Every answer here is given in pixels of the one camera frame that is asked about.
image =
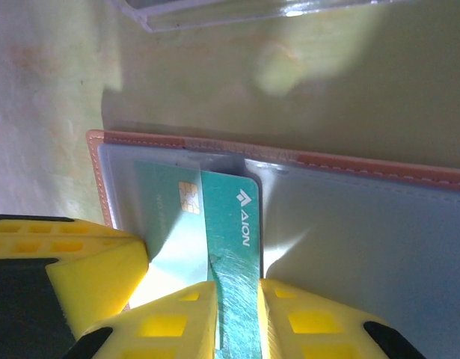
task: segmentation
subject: clear plastic sleeve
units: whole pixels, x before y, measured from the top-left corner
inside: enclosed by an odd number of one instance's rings
[[[147,31],[217,25],[398,0],[109,0]]]

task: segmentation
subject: green surface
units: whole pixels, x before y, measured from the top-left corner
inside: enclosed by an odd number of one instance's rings
[[[0,0],[0,212],[101,222],[92,128],[460,168],[460,0],[165,34]]]

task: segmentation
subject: wallet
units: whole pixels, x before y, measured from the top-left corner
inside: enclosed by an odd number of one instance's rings
[[[135,162],[250,177],[262,277],[385,318],[428,358],[460,358],[460,170],[207,138],[92,130],[105,223],[143,236]]]

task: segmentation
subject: teal card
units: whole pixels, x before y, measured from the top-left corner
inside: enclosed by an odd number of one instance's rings
[[[260,196],[250,178],[136,162],[153,297],[218,288],[216,358],[261,358]]]
[[[260,201],[247,177],[201,172],[209,278],[218,287],[217,358],[261,358],[257,313]]]

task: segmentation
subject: yellow plastic object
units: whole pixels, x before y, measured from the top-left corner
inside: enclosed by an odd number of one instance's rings
[[[387,359],[364,330],[380,318],[277,280],[260,281],[263,358]]]
[[[95,343],[91,336],[111,328],[94,356],[85,359],[210,359],[217,310],[215,283],[198,283],[97,323],[65,358],[81,358],[86,343]]]
[[[121,312],[148,270],[144,243],[131,234],[80,220],[0,220],[0,259],[36,258],[58,260],[46,272],[76,338]]]

